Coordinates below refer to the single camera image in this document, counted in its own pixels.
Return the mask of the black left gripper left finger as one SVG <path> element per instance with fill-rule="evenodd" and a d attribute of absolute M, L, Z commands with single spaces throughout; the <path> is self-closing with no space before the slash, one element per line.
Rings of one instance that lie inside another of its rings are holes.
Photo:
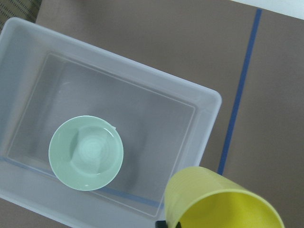
<path fill-rule="evenodd" d="M 167 228 L 167 223 L 165 220 L 158 220 L 155 222 L 155 228 Z"/>

